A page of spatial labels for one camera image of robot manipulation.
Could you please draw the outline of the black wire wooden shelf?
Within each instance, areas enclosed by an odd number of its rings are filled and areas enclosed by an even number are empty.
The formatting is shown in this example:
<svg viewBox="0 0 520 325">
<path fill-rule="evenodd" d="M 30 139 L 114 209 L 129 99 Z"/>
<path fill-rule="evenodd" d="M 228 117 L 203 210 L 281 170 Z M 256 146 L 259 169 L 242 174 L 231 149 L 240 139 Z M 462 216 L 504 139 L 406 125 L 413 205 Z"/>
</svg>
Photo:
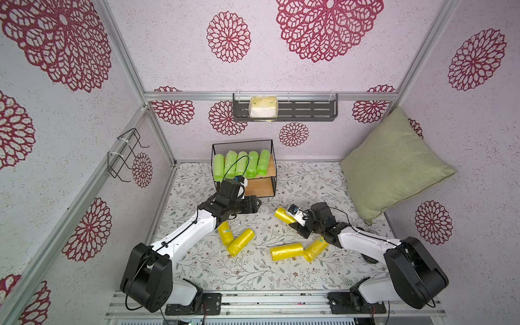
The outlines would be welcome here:
<svg viewBox="0 0 520 325">
<path fill-rule="evenodd" d="M 248 180 L 247 187 L 245 188 L 245 195 L 264 198 L 272 197 L 276 194 L 276 157 L 274 156 L 274 143 L 271 139 L 213 144 L 211 162 L 212 174 L 213 157 L 216 154 L 222 154 L 226 158 L 226 154 L 229 150 L 234 150 L 237 153 L 245 151 L 248 154 L 250 151 L 256 151 L 259 155 L 262 150 L 269 150 L 271 152 L 271 159 L 269 162 L 268 174 L 266 176 L 257 175 L 252 179 L 248 179 L 245 174 L 244 177 Z M 221 184 L 222 182 L 215 182 L 215 188 L 219 190 Z"/>
</svg>

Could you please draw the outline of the pale green trash bag roll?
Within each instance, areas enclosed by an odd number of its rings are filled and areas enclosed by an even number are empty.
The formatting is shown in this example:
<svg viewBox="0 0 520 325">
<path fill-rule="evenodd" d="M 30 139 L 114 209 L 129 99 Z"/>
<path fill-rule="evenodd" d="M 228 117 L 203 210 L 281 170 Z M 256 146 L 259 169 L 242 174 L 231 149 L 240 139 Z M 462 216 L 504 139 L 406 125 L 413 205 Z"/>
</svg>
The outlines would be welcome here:
<svg viewBox="0 0 520 325">
<path fill-rule="evenodd" d="M 244 176 L 246 174 L 248 164 L 249 154 L 245 151 L 240 151 L 236 161 L 235 176 Z"/>
</svg>

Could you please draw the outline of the yellow trash bag roll diagonal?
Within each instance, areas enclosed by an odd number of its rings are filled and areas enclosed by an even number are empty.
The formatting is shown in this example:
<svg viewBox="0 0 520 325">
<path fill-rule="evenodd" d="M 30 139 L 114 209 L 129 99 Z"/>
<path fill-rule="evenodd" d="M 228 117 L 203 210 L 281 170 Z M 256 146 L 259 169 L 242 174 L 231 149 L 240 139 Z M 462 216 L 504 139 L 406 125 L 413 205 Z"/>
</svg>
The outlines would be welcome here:
<svg viewBox="0 0 520 325">
<path fill-rule="evenodd" d="M 251 229 L 246 229 L 238 238 L 233 240 L 228 246 L 227 251 L 231 256 L 236 257 L 246 245 L 255 237 L 255 233 Z"/>
</svg>

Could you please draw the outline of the green trash bag roll top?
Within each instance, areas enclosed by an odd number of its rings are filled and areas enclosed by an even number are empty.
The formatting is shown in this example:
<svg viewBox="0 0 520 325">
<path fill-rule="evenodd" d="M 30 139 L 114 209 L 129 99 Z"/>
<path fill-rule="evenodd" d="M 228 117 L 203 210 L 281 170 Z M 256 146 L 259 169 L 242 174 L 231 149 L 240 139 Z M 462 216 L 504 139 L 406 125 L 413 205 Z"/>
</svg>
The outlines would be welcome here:
<svg viewBox="0 0 520 325">
<path fill-rule="evenodd" d="M 236 162 L 238 160 L 238 153 L 234 150 L 229 150 L 225 158 L 224 178 L 233 179 L 236 173 Z"/>
</svg>

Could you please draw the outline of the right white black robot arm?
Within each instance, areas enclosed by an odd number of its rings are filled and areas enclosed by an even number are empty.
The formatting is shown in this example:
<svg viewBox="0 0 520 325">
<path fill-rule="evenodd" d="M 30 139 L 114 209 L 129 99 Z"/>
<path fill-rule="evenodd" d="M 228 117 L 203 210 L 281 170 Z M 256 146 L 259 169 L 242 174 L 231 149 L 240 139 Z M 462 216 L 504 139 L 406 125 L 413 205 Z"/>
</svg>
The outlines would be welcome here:
<svg viewBox="0 0 520 325">
<path fill-rule="evenodd" d="M 349 221 L 338 222 L 333 210 L 327 203 L 313 204 L 308 210 L 292 204 L 287 210 L 292 218 L 289 226 L 304 238 L 319 234 L 330 245 L 357 251 L 387 268 L 387 275 L 365 278 L 349 289 L 355 310 L 384 301 L 402 301 L 416 310 L 435 306 L 435 297 L 449 285 L 449 280 L 419 239 L 371 234 Z"/>
</svg>

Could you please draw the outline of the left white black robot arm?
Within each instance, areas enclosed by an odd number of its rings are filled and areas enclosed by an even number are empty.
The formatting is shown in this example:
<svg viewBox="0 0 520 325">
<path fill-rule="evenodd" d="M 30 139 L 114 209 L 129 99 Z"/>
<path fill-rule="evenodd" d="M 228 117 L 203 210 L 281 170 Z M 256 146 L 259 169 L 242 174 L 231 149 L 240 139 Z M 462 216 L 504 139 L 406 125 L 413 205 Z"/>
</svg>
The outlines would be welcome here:
<svg viewBox="0 0 520 325">
<path fill-rule="evenodd" d="M 239 214 L 257 213 L 261 201 L 246 196 L 248 180 L 223 180 L 219 190 L 200 203 L 194 215 L 177 230 L 150 245 L 139 243 L 129 256 L 120 290 L 149 312 L 176 306 L 194 314 L 203 310 L 203 289 L 175 279 L 173 266 L 198 241 Z"/>
</svg>

